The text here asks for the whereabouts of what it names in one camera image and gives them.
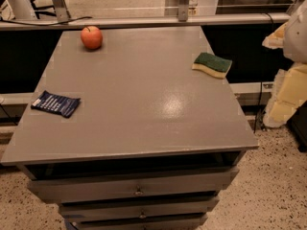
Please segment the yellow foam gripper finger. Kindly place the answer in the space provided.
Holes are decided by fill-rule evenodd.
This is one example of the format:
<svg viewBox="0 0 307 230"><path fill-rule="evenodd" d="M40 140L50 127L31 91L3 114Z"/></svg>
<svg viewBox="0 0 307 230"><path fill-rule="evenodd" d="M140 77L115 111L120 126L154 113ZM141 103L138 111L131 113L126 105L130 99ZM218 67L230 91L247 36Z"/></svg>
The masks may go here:
<svg viewBox="0 0 307 230"><path fill-rule="evenodd" d="M282 49L284 57L294 62L289 70L278 70L272 96L265 108L264 125L278 128L285 125L307 101L306 33L301 26L292 29L284 23L266 36L262 45L269 49Z"/></svg>

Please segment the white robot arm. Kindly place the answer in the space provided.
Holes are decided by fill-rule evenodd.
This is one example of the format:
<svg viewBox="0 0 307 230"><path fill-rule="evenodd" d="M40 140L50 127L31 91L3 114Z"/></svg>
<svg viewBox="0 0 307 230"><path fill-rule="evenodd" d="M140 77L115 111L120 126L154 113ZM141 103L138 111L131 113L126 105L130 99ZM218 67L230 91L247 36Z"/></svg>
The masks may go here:
<svg viewBox="0 0 307 230"><path fill-rule="evenodd" d="M262 45L281 49L293 65L279 70L274 78L272 97L265 108L266 127L281 127L307 101L307 7L301 5Z"/></svg>

